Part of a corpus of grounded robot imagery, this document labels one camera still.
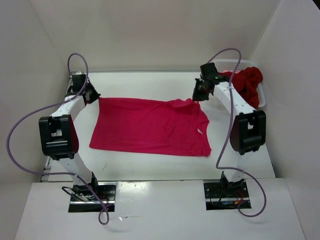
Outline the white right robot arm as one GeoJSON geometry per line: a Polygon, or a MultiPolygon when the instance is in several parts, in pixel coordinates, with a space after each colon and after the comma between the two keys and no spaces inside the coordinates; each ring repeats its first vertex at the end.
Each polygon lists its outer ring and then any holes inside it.
{"type": "Polygon", "coordinates": [[[195,79],[192,100],[207,101],[209,95],[216,97],[230,113],[225,150],[230,144],[233,152],[230,163],[220,166],[222,154],[219,154],[217,168],[222,170],[219,191],[225,197],[232,196],[244,184],[244,175],[247,170],[247,158],[266,142],[266,114],[249,105],[237,92],[233,84],[223,77],[213,80],[195,79]]]}

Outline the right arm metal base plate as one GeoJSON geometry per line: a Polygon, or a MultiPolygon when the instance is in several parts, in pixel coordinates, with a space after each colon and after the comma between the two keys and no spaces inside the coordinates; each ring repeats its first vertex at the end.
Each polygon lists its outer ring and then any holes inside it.
{"type": "Polygon", "coordinates": [[[236,210],[251,209],[250,196],[247,184],[244,181],[241,186],[235,189],[223,190],[217,181],[204,181],[204,196],[207,211],[213,210],[236,210]]]}

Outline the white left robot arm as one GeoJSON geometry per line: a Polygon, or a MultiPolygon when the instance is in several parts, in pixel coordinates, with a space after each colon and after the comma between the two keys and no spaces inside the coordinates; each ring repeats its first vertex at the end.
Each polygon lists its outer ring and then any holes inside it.
{"type": "Polygon", "coordinates": [[[41,117],[38,121],[41,148],[44,155],[62,165],[71,175],[75,193],[81,199],[94,200],[100,194],[97,178],[89,170],[79,155],[79,139],[74,126],[74,119],[86,105],[99,99],[93,85],[86,84],[81,95],[78,83],[72,84],[67,93],[67,103],[62,104],[50,116],[41,117]]]}

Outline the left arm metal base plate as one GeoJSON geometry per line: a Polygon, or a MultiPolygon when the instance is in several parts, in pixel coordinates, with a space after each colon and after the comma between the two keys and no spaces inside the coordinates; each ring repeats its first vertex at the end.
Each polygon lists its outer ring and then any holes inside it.
{"type": "MultiPolygon", "coordinates": [[[[63,186],[61,189],[70,196],[69,213],[98,213],[102,210],[102,205],[86,186],[63,186]]],[[[95,190],[99,199],[107,206],[107,210],[114,212],[117,183],[101,181],[95,190]]]]}

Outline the magenta t shirt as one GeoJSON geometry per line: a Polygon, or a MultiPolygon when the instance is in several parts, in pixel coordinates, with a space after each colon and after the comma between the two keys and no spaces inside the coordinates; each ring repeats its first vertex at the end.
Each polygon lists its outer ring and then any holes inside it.
{"type": "Polygon", "coordinates": [[[190,98],[169,101],[108,97],[99,114],[90,148],[142,154],[208,157],[209,119],[190,98]]]}

